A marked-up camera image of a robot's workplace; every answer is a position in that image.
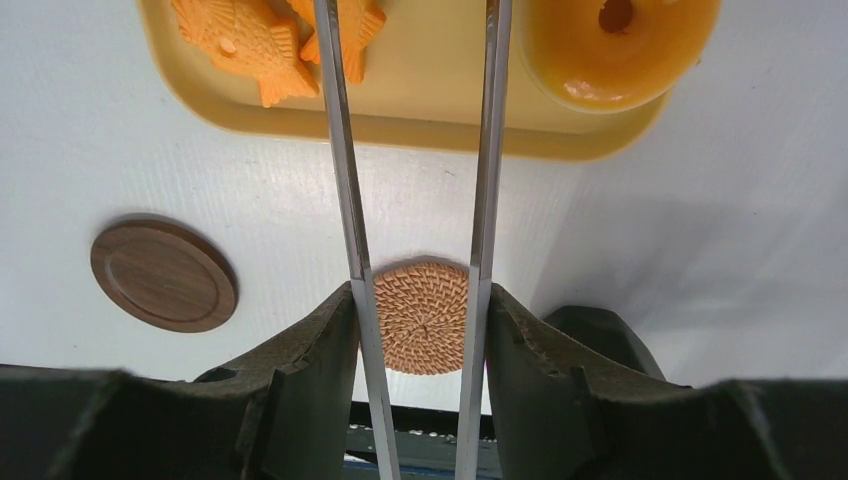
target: woven coaster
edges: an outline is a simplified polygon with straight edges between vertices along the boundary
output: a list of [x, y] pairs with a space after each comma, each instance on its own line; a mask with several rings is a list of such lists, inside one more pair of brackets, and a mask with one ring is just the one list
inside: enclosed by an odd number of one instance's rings
[[374, 280], [386, 367], [413, 375], [462, 368], [468, 274], [418, 263]]

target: table surface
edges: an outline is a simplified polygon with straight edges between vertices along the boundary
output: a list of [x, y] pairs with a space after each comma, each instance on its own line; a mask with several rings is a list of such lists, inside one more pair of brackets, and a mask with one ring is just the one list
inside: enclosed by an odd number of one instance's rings
[[[725, 2], [634, 147], [591, 164], [506, 158], [495, 281], [537, 315], [616, 311], [672, 381], [846, 376], [846, 25], [840, 0]], [[134, 2], [5, 2], [0, 65], [0, 363], [191, 379], [345, 281], [328, 145], [196, 118], [160, 79]], [[356, 152], [376, 267], [467, 263], [475, 157]], [[226, 254], [241, 287], [228, 323], [167, 332], [103, 294], [91, 243], [137, 212]], [[458, 373], [389, 382], [393, 403], [457, 408]]]

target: orange fish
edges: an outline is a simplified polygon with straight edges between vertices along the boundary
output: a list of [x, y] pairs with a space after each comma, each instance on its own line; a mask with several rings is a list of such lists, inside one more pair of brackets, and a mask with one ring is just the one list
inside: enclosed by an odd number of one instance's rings
[[172, 0], [180, 33], [225, 72], [259, 84], [263, 107], [287, 97], [314, 97], [318, 84], [297, 56], [297, 24], [266, 0]]
[[[313, 0], [288, 0], [298, 15], [315, 28], [315, 4]], [[386, 14], [374, 0], [338, 0], [339, 37], [342, 44], [342, 65], [345, 78], [350, 83], [361, 83], [365, 78], [365, 47], [386, 23]], [[300, 58], [308, 62], [321, 61], [318, 36], [313, 33]]]

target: plastic tray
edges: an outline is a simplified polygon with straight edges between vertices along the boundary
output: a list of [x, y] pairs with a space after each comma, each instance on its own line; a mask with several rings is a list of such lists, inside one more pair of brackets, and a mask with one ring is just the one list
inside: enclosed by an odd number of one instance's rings
[[[278, 13], [295, 16], [285, 0], [270, 3]], [[215, 69], [180, 37], [169, 0], [139, 0], [138, 5], [163, 78], [201, 118], [238, 132], [327, 139], [321, 96], [262, 108], [252, 78]], [[476, 152], [485, 0], [383, 0], [381, 6], [388, 20], [368, 47], [365, 80], [348, 86], [354, 140]], [[311, 28], [301, 25], [305, 41]], [[611, 115], [558, 105], [526, 73], [519, 32], [513, 30], [504, 154], [572, 161], [604, 157], [633, 143], [662, 112], [668, 94]], [[312, 69], [317, 77], [320, 68]]]

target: wooden disc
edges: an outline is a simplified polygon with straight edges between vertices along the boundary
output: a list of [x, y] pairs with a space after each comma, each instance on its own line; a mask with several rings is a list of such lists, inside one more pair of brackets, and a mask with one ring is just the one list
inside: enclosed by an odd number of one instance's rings
[[413, 375], [462, 368], [467, 273], [419, 263], [379, 275], [374, 289], [388, 368]]
[[91, 269], [119, 307], [166, 330], [205, 332], [226, 322], [236, 307], [236, 283], [224, 257], [169, 223], [109, 227], [91, 247]]

